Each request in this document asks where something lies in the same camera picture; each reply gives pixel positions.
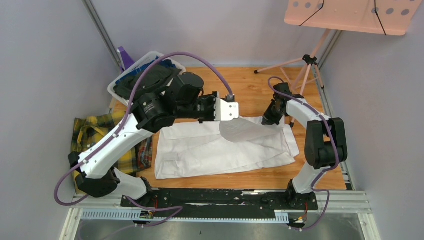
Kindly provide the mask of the white plastic laundry basket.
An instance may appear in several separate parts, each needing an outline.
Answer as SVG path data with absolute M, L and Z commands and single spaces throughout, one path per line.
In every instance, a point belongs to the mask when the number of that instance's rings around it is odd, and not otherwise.
M 128 106 L 132 90 L 139 77 L 155 60 L 162 56 L 163 54 L 157 51 L 150 51 L 132 65 L 127 65 L 125 71 L 108 86 L 108 92 L 119 102 Z M 146 93 L 163 92 L 165 90 L 164 87 L 170 84 L 173 77 L 181 75 L 185 71 L 186 68 L 183 65 L 171 58 L 160 61 L 137 87 L 133 100 L 137 101 Z

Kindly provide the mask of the white long sleeve shirt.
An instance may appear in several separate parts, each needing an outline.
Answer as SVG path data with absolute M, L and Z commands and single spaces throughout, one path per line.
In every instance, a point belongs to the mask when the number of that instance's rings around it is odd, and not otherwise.
M 300 150 L 291 127 L 240 117 L 220 126 L 184 122 L 160 131 L 154 174 L 158 180 L 248 172 L 290 165 Z

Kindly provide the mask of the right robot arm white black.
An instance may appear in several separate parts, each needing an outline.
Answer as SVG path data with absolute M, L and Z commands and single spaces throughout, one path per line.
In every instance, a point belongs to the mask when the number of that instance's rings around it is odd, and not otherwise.
M 315 192 L 321 177 L 348 156 L 346 131 L 341 118 L 319 112 L 299 94 L 292 94 L 286 82 L 270 87 L 273 99 L 262 117 L 263 125 L 279 125 L 284 117 L 293 117 L 306 130 L 304 156 L 306 163 L 286 189 L 285 201 L 298 209 Z

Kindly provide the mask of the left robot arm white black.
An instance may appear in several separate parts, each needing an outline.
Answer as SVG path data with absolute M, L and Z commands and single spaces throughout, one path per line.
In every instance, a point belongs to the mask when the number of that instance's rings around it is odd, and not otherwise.
M 83 193 L 101 198 L 110 194 L 130 197 L 140 206 L 149 206 L 153 193 L 148 182 L 118 170 L 115 163 L 140 142 L 177 119 L 216 119 L 214 91 L 204 95 L 204 81 L 186 72 L 177 75 L 169 86 L 141 95 L 131 106 L 129 115 L 90 149 L 69 154 L 69 162 L 77 166 L 76 187 Z

